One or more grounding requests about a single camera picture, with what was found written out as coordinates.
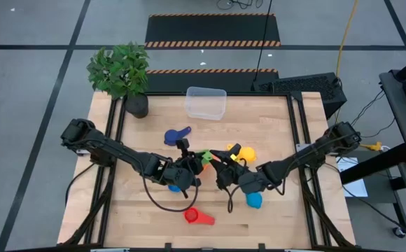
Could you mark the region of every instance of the black plant pot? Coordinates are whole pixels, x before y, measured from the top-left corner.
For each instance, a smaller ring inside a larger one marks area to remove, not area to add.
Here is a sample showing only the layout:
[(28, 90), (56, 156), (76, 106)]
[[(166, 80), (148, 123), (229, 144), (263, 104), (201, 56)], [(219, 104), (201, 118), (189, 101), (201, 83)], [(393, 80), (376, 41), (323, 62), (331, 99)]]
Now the black plant pot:
[(148, 98), (145, 94), (129, 95), (124, 107), (135, 118), (145, 118), (148, 115)]

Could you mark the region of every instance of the hazard stripe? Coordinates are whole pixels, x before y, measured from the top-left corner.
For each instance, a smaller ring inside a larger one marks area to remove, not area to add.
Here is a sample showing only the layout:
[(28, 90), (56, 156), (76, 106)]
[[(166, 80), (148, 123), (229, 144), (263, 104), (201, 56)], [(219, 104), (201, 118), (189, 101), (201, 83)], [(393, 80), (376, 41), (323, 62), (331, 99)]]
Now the hazard stripe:
[(279, 47), (279, 41), (149, 41), (144, 43), (147, 48), (231, 48), (231, 47)]
[[(259, 69), (260, 73), (277, 73), (276, 69)], [(205, 73), (246, 73), (256, 72), (256, 69), (163, 69), (146, 70), (147, 74), (205, 74)]]
[(221, 16), (221, 15), (226, 15), (226, 16), (236, 16), (236, 15), (260, 15), (260, 16), (266, 16), (266, 13), (166, 13), (166, 14), (152, 14), (149, 15), (149, 17), (193, 17), (193, 16)]

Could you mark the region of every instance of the blue toy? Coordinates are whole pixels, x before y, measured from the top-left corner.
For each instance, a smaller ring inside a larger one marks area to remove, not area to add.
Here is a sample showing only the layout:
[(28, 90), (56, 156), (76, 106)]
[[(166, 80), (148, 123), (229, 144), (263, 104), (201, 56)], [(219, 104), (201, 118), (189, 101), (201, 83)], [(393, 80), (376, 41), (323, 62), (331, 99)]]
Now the blue toy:
[(259, 209), (262, 206), (262, 195), (259, 192), (253, 192), (245, 194), (246, 203), (255, 209)]
[(176, 140), (182, 139), (187, 134), (189, 134), (190, 131), (191, 131), (190, 127), (186, 127), (180, 131), (176, 131), (175, 129), (169, 129), (166, 131), (166, 134), (164, 134), (164, 143), (167, 144), (168, 146), (175, 146)]
[(174, 193), (179, 193), (181, 192), (180, 188), (176, 185), (168, 185), (167, 186), (169, 188), (169, 190), (171, 190)]

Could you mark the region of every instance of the green plant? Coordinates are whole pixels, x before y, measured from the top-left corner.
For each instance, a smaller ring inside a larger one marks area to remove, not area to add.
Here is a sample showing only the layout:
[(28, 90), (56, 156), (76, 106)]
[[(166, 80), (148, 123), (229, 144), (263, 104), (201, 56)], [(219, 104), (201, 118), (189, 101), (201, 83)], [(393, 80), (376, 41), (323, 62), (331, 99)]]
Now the green plant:
[(101, 48), (86, 69), (92, 89), (107, 92), (113, 99), (134, 96), (147, 89), (146, 51), (136, 44), (116, 45), (112, 51)]

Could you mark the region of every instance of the red toy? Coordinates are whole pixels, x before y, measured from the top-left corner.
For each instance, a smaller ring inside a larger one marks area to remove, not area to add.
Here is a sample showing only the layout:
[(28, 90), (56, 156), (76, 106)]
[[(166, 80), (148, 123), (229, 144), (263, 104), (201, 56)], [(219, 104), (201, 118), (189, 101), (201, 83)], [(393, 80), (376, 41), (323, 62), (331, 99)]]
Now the red toy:
[(214, 225), (216, 219), (212, 216), (206, 215), (198, 211), (196, 208), (191, 207), (184, 212), (184, 218), (189, 224), (207, 224)]

